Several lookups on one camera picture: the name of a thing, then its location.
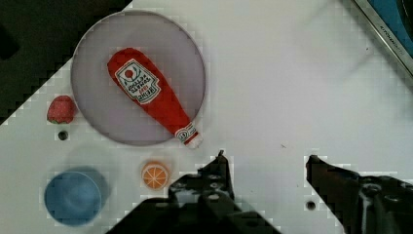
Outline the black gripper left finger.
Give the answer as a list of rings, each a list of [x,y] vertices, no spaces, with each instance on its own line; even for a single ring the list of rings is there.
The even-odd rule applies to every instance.
[[[235,203],[222,153],[171,184],[166,198],[146,199],[106,234],[280,234],[259,213]]]

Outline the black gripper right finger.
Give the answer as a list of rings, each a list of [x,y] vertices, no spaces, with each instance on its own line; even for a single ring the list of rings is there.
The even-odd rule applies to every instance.
[[[413,187],[388,175],[360,175],[316,155],[306,163],[307,181],[346,234],[413,234]]]

